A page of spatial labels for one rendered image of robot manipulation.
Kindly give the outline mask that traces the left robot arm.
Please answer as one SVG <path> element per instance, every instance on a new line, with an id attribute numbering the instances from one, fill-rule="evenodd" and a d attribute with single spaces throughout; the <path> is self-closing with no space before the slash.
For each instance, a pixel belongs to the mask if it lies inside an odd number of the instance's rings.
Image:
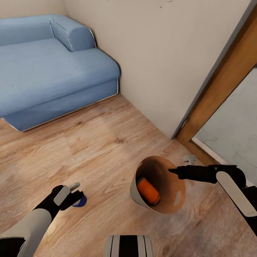
<path id="1" fill-rule="evenodd" d="M 85 196 L 79 190 L 71 193 L 79 186 L 80 182 L 56 186 L 33 211 L 1 234 L 0 257 L 33 257 L 59 210 L 66 210 Z"/>

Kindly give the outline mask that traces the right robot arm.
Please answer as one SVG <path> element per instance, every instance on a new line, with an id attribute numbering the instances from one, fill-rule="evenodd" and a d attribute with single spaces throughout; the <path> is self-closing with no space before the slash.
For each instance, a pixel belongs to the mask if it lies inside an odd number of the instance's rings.
<path id="1" fill-rule="evenodd" d="M 246 187 L 245 175 L 236 165 L 221 164 L 207 167 L 195 165 L 196 160 L 195 155 L 186 155 L 182 158 L 184 166 L 169 169 L 169 172 L 177 174 L 182 180 L 212 184 L 218 182 L 257 236 L 257 187 Z"/>

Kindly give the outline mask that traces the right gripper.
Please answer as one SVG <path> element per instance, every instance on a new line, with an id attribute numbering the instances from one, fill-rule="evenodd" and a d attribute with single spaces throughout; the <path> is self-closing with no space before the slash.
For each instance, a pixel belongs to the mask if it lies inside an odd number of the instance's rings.
<path id="1" fill-rule="evenodd" d="M 188 179 L 202 182 L 199 175 L 199 169 L 199 165 L 187 165 L 178 166 L 176 169 L 169 169 L 169 172 L 177 174 L 178 178 L 182 180 Z"/>

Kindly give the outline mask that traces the robot trunk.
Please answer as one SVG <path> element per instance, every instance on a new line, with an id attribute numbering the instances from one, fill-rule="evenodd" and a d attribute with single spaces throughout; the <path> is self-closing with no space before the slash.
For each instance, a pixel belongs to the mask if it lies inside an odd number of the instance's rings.
<path id="1" fill-rule="evenodd" d="M 154 257 L 152 241 L 146 235 L 108 236 L 103 257 Z"/>

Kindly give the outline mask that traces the trash can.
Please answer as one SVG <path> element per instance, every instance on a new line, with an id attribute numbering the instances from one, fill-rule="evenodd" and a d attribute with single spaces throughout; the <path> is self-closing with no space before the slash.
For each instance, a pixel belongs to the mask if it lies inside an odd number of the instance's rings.
<path id="1" fill-rule="evenodd" d="M 185 201 L 186 187 L 184 180 L 179 179 L 177 174 L 169 172 L 169 169 L 176 168 L 171 161 L 161 156 L 144 158 L 137 166 L 130 186 L 130 194 L 134 202 L 164 215 L 177 212 Z M 138 192 L 136 179 L 140 176 L 145 177 L 159 192 L 160 200 L 155 205 L 149 204 Z M 181 198 L 174 206 L 178 191 L 181 191 Z"/>

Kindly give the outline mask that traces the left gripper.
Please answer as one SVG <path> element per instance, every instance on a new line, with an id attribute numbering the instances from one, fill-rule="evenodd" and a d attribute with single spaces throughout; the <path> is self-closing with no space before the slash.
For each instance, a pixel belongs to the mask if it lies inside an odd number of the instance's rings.
<path id="1" fill-rule="evenodd" d="M 66 210 L 67 208 L 72 206 L 74 203 L 76 203 L 78 200 L 80 200 L 84 196 L 85 195 L 84 195 L 83 191 L 80 192 L 79 190 L 77 190 L 76 192 L 72 193 L 71 201 L 66 205 L 63 204 L 62 207 L 61 207 L 61 210 L 62 211 Z"/>

